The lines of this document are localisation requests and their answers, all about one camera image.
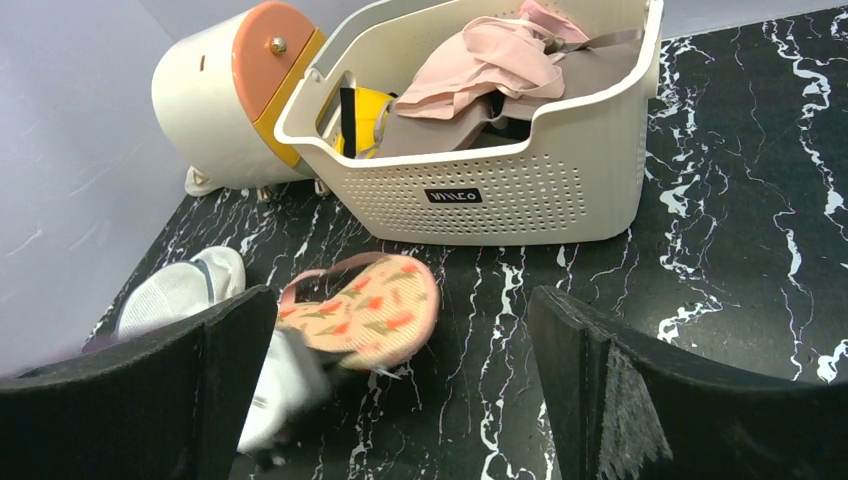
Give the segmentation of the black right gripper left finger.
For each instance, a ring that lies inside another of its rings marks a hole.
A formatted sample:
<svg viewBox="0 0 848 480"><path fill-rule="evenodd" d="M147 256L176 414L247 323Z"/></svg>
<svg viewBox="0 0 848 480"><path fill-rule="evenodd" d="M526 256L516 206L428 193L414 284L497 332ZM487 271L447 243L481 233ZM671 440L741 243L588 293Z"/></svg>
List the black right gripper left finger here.
<svg viewBox="0 0 848 480"><path fill-rule="evenodd" d="M5 479L225 479L277 315L250 288L1 382Z"/></svg>

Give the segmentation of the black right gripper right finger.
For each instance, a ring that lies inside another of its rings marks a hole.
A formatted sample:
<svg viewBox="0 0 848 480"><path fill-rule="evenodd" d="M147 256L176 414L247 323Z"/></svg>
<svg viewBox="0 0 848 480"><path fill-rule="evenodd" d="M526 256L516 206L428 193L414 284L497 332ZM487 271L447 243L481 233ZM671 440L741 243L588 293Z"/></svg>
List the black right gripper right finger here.
<svg viewBox="0 0 848 480"><path fill-rule="evenodd" d="M716 362L563 291L527 324L565 479L843 479L847 387Z"/></svg>

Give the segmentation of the floral mesh laundry bag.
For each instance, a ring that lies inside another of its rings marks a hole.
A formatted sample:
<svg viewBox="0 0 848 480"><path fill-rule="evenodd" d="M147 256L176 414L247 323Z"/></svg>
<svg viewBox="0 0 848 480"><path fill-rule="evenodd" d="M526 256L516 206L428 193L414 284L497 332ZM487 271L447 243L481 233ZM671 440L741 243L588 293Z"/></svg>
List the floral mesh laundry bag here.
<svg viewBox="0 0 848 480"><path fill-rule="evenodd" d="M302 302L307 279L361 268L326 300ZM339 354L348 370L388 370L416 354L437 323L440 291L430 268L411 256L366 252L328 269L308 270L281 291L276 327L299 331L321 354Z"/></svg>

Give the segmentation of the white round mesh laundry bag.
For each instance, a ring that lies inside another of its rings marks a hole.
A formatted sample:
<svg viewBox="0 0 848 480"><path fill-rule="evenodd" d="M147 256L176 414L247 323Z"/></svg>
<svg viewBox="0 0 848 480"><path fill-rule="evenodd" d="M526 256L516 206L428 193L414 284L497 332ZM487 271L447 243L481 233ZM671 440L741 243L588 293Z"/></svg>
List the white round mesh laundry bag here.
<svg viewBox="0 0 848 480"><path fill-rule="evenodd" d="M125 340L186 319L240 294L245 283L244 262L236 250L208 247L142 282L124 303L114 336Z"/></svg>

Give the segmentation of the white perforated laundry basket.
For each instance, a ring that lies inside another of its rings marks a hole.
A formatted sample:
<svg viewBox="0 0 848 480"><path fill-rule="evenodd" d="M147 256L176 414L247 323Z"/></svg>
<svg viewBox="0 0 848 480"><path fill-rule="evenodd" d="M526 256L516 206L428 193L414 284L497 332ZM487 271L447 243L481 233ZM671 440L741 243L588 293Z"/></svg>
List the white perforated laundry basket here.
<svg viewBox="0 0 848 480"><path fill-rule="evenodd" d="M378 1L336 29L280 114L275 137L293 146L375 237L448 246L598 241L625 231L639 206L648 102L658 88L660 1L550 1L595 36L640 29L632 71L592 95L548 104L526 140L438 154L348 159L333 147L338 88L407 88L444 40L516 1Z"/></svg>

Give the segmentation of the taupe bra in basket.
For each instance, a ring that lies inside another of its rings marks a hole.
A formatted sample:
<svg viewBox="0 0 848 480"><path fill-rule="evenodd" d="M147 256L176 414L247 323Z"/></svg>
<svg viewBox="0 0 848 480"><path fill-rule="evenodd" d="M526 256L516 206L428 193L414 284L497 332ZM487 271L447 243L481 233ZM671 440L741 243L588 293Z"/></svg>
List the taupe bra in basket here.
<svg viewBox="0 0 848 480"><path fill-rule="evenodd" d="M499 129L512 120L530 122L544 105L598 93L623 80L635 67L641 29L600 35L576 44L556 39L545 49L562 53L556 65L562 69L564 93L556 99L523 96L512 99L490 92L449 120L410 118L395 111L395 103L385 124L382 142L372 158L442 153L468 148L488 125Z"/></svg>

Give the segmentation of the pink bra in basket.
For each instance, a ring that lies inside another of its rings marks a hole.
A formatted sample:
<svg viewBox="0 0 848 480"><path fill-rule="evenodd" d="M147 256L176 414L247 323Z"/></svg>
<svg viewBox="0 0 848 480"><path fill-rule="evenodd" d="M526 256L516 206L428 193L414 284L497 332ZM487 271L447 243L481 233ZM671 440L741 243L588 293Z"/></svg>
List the pink bra in basket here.
<svg viewBox="0 0 848 480"><path fill-rule="evenodd" d="M395 111L449 120L495 91L512 99L556 99L565 89L556 65L564 55L545 52L556 39L580 44L589 37L536 1L524 2L516 18L478 17L431 53L396 99Z"/></svg>

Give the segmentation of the cream and orange mini washer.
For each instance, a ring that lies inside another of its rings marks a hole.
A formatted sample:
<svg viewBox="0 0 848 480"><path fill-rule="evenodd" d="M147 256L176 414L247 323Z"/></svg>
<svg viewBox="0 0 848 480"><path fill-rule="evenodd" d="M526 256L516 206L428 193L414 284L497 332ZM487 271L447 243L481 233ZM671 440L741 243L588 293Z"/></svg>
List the cream and orange mini washer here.
<svg viewBox="0 0 848 480"><path fill-rule="evenodd" d="M314 178L274 128L325 41L301 11L265 1L178 41L162 56L151 100L165 136L189 163L187 194Z"/></svg>

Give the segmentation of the yellow garment in basket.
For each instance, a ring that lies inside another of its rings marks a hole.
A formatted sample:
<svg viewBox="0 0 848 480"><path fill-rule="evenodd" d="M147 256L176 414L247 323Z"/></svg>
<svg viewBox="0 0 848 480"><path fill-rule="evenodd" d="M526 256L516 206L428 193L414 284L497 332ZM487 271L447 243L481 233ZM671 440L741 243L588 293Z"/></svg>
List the yellow garment in basket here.
<svg viewBox="0 0 848 480"><path fill-rule="evenodd" d="M351 159L372 158L382 142L397 95L364 87L342 87L339 94L340 133L335 150Z"/></svg>

